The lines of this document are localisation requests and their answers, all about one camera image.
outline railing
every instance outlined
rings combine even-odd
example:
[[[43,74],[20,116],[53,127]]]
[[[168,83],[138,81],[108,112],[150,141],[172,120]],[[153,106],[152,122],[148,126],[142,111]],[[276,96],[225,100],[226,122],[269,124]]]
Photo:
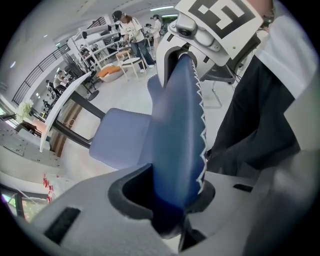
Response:
[[[99,27],[102,25],[106,25],[106,20],[104,17],[100,17],[97,20],[95,20],[94,22],[92,22],[92,24],[88,27],[88,29],[94,28],[94,27]]]
[[[41,61],[40,64],[36,66],[34,70],[32,70],[31,73],[23,81],[19,89],[16,91],[12,101],[19,105],[28,90],[31,88],[37,78],[44,72],[44,70],[46,70],[52,63],[54,63],[58,58],[60,58],[68,51],[70,51],[70,48],[67,44],[64,44],[59,49],[51,53],[48,57],[46,57],[43,61]]]

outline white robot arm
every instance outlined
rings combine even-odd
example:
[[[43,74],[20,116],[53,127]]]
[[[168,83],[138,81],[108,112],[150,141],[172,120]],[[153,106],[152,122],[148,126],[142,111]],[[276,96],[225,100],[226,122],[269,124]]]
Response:
[[[157,51],[160,83],[166,86],[175,64],[189,54],[201,80],[216,64],[233,59],[263,23],[245,0],[181,0],[177,20],[168,26]]]

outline orange cushion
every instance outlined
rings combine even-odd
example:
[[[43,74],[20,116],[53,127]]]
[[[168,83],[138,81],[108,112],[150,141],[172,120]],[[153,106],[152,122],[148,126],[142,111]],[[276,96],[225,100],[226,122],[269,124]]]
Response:
[[[120,71],[121,68],[119,66],[107,66],[104,69],[102,69],[97,76],[100,78],[104,78],[107,74],[112,74],[115,72]]]

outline desk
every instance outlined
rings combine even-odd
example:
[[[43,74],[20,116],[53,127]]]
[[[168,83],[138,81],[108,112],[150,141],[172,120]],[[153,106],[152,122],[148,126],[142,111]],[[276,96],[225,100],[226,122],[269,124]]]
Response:
[[[59,112],[61,111],[63,105],[68,100],[73,100],[77,104],[79,104],[84,109],[88,110],[98,118],[102,119],[105,116],[105,113],[103,113],[100,109],[92,105],[89,101],[87,101],[85,98],[83,98],[80,94],[78,94],[75,90],[81,85],[81,83],[91,75],[91,72],[88,72],[84,74],[83,76],[79,77],[75,81],[73,81],[68,88],[65,89],[65,91],[62,93],[60,98],[56,101],[55,105],[51,109],[48,117],[46,118],[45,125],[46,128],[44,132],[41,134],[41,140],[40,140],[40,147],[39,150],[42,152],[46,138],[51,130],[51,128],[55,128],[58,132],[64,134],[72,141],[89,148],[90,147],[90,140],[80,136],[79,134],[75,133],[73,130],[69,129],[63,123],[57,120]]]

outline blue chair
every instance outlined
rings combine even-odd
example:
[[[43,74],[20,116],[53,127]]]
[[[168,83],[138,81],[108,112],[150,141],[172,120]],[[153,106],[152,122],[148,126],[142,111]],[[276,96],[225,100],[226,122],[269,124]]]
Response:
[[[181,56],[165,88],[158,76],[147,86],[152,114],[110,109],[89,153],[116,169],[152,164],[156,197],[183,210],[202,190],[206,169],[203,100],[192,59]]]

